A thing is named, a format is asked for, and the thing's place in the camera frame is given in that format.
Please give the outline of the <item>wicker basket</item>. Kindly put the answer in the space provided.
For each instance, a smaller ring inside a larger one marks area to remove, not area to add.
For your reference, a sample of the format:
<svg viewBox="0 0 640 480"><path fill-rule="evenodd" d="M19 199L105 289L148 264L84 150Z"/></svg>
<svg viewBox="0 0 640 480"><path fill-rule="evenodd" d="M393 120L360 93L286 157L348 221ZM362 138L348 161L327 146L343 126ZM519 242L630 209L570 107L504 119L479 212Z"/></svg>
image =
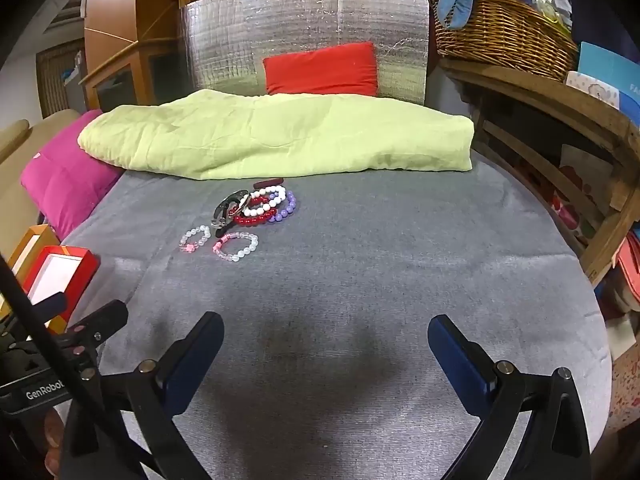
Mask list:
<svg viewBox="0 0 640 480"><path fill-rule="evenodd" d="M518 0L474 0L469 21L450 29L434 21L442 58L495 65L564 81L578 65L570 33Z"/></svg>

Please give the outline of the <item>magenta pillow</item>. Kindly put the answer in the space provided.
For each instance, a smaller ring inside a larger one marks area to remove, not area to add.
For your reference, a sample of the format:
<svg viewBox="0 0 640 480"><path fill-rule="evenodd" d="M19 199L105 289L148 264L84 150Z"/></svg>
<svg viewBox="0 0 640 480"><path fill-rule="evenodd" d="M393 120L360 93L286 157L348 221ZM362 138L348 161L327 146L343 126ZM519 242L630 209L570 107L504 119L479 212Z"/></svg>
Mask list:
<svg viewBox="0 0 640 480"><path fill-rule="evenodd" d="M100 110L89 110L63 128L26 165L21 185L59 240L89 218L124 170L88 155L79 135Z"/></svg>

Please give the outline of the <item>light green folded blanket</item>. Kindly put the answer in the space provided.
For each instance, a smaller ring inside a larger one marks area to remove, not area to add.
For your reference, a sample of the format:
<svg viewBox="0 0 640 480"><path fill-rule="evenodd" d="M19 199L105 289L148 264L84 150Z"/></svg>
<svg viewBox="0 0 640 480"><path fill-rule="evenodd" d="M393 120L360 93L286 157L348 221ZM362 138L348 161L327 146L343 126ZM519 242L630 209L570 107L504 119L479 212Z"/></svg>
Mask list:
<svg viewBox="0 0 640 480"><path fill-rule="evenodd" d="M227 180L469 171L473 136L469 118L395 99L200 90L163 105L116 107L83 128L78 144L126 170Z"/></svg>

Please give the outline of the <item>wooden shelf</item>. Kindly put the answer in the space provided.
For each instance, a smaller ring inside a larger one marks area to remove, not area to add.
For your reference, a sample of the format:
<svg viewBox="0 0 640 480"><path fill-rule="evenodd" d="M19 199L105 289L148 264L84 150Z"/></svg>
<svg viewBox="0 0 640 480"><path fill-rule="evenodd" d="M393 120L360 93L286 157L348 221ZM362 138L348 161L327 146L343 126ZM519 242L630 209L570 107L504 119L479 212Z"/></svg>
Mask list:
<svg viewBox="0 0 640 480"><path fill-rule="evenodd" d="M562 82L499 66L439 63L473 109L474 148L537 196L593 285L639 219L639 129Z"/></svg>

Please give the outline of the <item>red jewelry box tray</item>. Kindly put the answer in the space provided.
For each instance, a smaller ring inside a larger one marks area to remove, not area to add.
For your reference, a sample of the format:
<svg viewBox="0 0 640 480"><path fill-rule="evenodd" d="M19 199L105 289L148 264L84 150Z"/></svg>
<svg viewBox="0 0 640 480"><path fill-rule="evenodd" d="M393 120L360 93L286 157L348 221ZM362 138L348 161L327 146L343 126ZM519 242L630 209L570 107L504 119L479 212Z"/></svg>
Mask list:
<svg viewBox="0 0 640 480"><path fill-rule="evenodd" d="M40 252L24 289L50 333L65 332L99 265L99 258L85 248L46 246Z"/></svg>

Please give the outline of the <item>red cushion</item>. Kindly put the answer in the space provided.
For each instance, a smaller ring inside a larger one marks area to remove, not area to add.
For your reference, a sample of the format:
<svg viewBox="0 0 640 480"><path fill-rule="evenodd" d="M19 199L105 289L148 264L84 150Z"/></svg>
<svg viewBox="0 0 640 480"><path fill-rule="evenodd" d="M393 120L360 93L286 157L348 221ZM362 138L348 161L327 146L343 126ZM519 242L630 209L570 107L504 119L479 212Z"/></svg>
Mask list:
<svg viewBox="0 0 640 480"><path fill-rule="evenodd" d="M262 61L266 90L274 94L378 94L374 44L356 42Z"/></svg>

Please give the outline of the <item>silver glitter bangle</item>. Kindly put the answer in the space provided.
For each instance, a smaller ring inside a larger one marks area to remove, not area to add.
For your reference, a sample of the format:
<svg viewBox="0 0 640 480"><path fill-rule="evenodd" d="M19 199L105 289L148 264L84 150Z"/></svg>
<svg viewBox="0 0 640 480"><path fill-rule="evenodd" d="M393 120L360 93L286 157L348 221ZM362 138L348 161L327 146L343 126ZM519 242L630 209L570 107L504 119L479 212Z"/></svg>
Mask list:
<svg viewBox="0 0 640 480"><path fill-rule="evenodd" d="M242 211L247 201L250 199L250 192L239 190L224 198L214 209L212 223L222 226L230 223L233 218Z"/></svg>

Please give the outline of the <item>silver insulation foil panel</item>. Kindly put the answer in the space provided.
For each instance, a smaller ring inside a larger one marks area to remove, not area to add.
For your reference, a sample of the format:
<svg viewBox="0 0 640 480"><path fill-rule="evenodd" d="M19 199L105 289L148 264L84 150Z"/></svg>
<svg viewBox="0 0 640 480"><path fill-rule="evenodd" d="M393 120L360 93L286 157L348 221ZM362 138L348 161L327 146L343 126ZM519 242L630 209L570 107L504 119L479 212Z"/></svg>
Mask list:
<svg viewBox="0 0 640 480"><path fill-rule="evenodd" d="M260 96L273 55L370 41L378 93L425 102L430 0L198 0L181 10L195 89Z"/></svg>

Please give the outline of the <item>blue cardboard box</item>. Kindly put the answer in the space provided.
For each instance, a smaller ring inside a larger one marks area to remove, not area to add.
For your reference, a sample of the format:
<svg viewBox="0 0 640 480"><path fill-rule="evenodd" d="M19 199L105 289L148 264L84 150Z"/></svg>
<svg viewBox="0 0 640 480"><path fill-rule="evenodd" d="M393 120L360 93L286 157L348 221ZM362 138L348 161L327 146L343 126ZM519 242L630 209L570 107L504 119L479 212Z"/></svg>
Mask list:
<svg viewBox="0 0 640 480"><path fill-rule="evenodd" d="M639 125L639 64L583 41L578 72L604 82L618 91L620 111Z"/></svg>

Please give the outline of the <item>beige leather sofa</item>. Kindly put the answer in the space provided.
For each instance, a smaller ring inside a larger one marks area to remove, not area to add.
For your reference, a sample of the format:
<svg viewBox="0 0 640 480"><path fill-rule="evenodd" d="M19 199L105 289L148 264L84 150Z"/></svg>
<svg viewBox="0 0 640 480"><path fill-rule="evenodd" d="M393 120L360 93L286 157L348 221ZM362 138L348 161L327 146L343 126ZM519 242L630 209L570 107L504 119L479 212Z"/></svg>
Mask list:
<svg viewBox="0 0 640 480"><path fill-rule="evenodd" d="M35 154L79 117L74 110L61 110L33 126L26 119L19 119L1 130L1 255L4 258L9 258L26 230L36 224L39 217L39 210L21 185L23 170Z"/></svg>

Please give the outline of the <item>dark maroon bangle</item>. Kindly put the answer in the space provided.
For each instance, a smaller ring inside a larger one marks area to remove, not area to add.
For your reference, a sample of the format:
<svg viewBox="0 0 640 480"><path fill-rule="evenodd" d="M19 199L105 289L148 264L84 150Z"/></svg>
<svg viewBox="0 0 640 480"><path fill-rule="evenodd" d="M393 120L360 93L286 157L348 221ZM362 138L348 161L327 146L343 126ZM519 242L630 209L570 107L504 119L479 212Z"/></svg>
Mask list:
<svg viewBox="0 0 640 480"><path fill-rule="evenodd" d="M257 190L260 190L261 188L269 188L270 186L282 185L283 182L284 182L283 178L272 178L272 179L255 182L253 184L253 188L254 190L257 191Z"/></svg>

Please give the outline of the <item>wooden cabinet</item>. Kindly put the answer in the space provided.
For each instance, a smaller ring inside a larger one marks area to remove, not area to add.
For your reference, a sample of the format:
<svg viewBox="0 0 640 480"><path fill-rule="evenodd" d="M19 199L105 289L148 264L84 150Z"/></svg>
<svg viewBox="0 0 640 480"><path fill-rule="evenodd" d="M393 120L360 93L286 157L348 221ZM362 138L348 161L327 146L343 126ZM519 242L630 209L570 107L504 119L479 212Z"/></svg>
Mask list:
<svg viewBox="0 0 640 480"><path fill-rule="evenodd" d="M177 52L178 11L179 0L86 0L88 107L158 102L153 67Z"/></svg>

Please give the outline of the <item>orange box lid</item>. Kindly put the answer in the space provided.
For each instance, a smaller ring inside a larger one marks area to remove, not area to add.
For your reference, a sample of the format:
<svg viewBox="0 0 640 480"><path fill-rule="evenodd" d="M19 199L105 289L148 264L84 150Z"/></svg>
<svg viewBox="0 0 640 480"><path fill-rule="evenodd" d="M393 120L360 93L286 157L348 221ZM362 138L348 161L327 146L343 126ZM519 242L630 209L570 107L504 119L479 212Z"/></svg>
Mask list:
<svg viewBox="0 0 640 480"><path fill-rule="evenodd" d="M60 241L47 224L31 226L26 230L8 261L9 267L24 289L29 273L43 248L58 244Z"/></svg>

